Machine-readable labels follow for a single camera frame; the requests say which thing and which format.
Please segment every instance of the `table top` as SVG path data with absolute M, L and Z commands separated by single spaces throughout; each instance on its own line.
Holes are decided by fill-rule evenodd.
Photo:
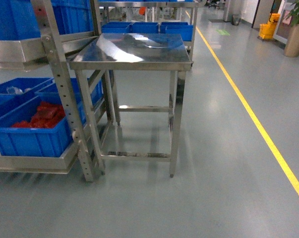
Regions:
M 104 33 L 69 64 L 77 70 L 191 70 L 179 34 Z

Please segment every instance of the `orange object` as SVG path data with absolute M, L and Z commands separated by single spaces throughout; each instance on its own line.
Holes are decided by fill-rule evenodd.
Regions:
M 31 121 L 16 122 L 11 127 L 15 128 L 54 128 L 63 118 L 65 113 L 62 105 L 41 102 Z
M 139 15 L 145 15 L 145 12 L 146 12 L 146 7 L 145 7 L 145 6 L 142 6 L 142 7 L 139 9 Z

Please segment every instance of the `metal shelf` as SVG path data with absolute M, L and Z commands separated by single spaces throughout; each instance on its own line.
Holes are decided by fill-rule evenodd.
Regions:
M 61 35 L 65 54 L 80 51 L 95 37 L 93 32 Z M 0 70 L 30 71 L 47 65 L 45 48 L 41 38 L 22 41 L 0 41 Z
M 194 8 L 199 6 L 197 2 L 163 2 L 163 1 L 101 1 L 100 6 L 109 7 L 187 7 Z
M 0 156 L 0 172 L 68 174 L 77 151 L 78 145 L 72 142 L 58 158 Z
M 85 179 L 93 181 L 96 177 L 95 166 L 97 165 L 102 170 L 103 164 L 98 163 L 98 158 L 93 155 L 92 133 L 88 123 L 85 126 L 81 124 L 67 60 L 69 56 L 79 52 L 100 34 L 98 3 L 91 1 L 94 31 L 60 35 L 51 2 L 48 0 L 30 1 L 41 38 L 0 41 L 0 70 L 30 71 L 49 64 L 58 92 L 62 95 L 60 98 L 72 131 L 73 142 L 58 158 L 0 156 L 0 172 L 67 174 L 75 160 L 79 158 Z M 101 76 L 96 74 L 95 77 L 99 79 Z M 108 111 L 108 104 L 102 99 L 95 108 L 90 110 L 94 110 L 94 116 L 99 120 L 104 112 Z M 110 124 L 113 114 L 107 113 L 107 116 L 108 124 Z
M 190 25 L 193 25 L 192 38 L 191 41 L 185 41 L 184 45 L 187 47 L 187 52 L 189 53 L 191 64 L 193 64 L 193 47 L 195 40 L 195 27 L 197 22 L 197 12 L 200 6 L 204 6 L 206 0 L 200 2 L 194 0 L 193 2 L 154 2 L 154 1 L 101 1 L 99 3 L 102 7 L 178 7 L 178 8 L 191 8 L 190 13 Z

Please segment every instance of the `stainless steel table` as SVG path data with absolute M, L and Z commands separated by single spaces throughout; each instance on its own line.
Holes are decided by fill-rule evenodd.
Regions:
M 102 34 L 84 48 L 70 63 L 80 86 L 84 108 L 90 124 L 94 151 L 100 162 L 104 160 L 137 160 L 170 162 L 170 177 L 176 170 L 180 123 L 183 103 L 186 71 L 191 69 L 191 60 L 180 35 L 177 34 Z M 105 97 L 111 111 L 115 112 L 120 126 L 120 112 L 160 112 L 168 113 L 171 153 L 135 153 L 125 151 L 102 150 L 103 138 L 99 138 L 97 122 L 93 113 L 90 87 L 83 70 L 105 70 Z M 166 70 L 171 72 L 169 105 L 121 106 L 118 104 L 117 88 L 112 70 Z

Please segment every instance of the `blue plastic crate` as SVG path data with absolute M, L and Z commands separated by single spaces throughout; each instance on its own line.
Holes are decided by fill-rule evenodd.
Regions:
M 40 37 L 30 0 L 0 0 L 0 40 Z
M 0 117 L 14 110 L 21 104 L 25 103 L 23 97 L 15 97 L 13 95 L 0 95 Z
M 133 33 L 158 33 L 157 22 L 135 22 L 132 24 Z
M 72 83 L 72 86 L 73 86 L 73 91 L 74 91 L 74 95 L 75 95 L 75 100 L 77 102 L 81 122 L 83 124 L 85 124 L 86 116 L 85 116 L 85 113 L 84 113 L 83 103 L 81 102 L 80 89 L 79 89 L 78 83 L 76 81 L 76 78 L 72 78 L 71 83 Z M 51 102 L 51 103 L 54 103 L 54 104 L 61 104 L 61 99 L 60 99 L 60 96 L 58 94 L 58 89 L 57 89 L 57 86 L 56 86 L 55 83 L 50 84 L 47 87 L 44 87 L 43 89 L 36 92 L 35 94 L 37 96 L 40 96 L 40 98 L 43 101 L 47 100 L 48 102 Z M 102 98 L 102 96 L 103 96 L 102 82 L 100 81 L 96 85 L 96 87 L 94 88 L 93 92 L 91 93 L 91 99 L 92 99 L 93 105 L 95 105 L 98 102 L 98 100 L 100 100 Z
M 70 2 L 53 3 L 54 13 L 60 34 L 92 31 L 92 15 L 88 4 Z
M 161 25 L 160 25 L 160 33 L 163 33 L 165 34 L 166 33 L 166 27 L 167 26 L 171 26 L 171 25 L 174 25 L 174 26 L 188 26 L 188 23 L 187 22 L 162 22 Z
M 59 157 L 72 141 L 66 118 L 52 129 L 10 128 L 30 121 L 42 100 L 35 97 L 0 118 L 0 153 L 5 156 Z
M 124 24 L 106 24 L 102 26 L 103 33 L 130 33 L 131 26 Z
M 181 34 L 183 41 L 191 41 L 192 38 L 192 25 L 169 25 L 166 27 L 166 34 Z
M 0 95 L 8 95 L 7 88 L 13 86 L 21 89 L 23 92 L 25 89 L 30 89 L 28 92 L 21 94 L 27 100 L 30 100 L 35 96 L 36 91 L 51 84 L 52 80 L 53 78 L 15 78 L 0 84 Z
M 60 34 L 92 31 L 89 0 L 52 0 Z M 0 0 L 0 40 L 40 37 L 30 0 Z

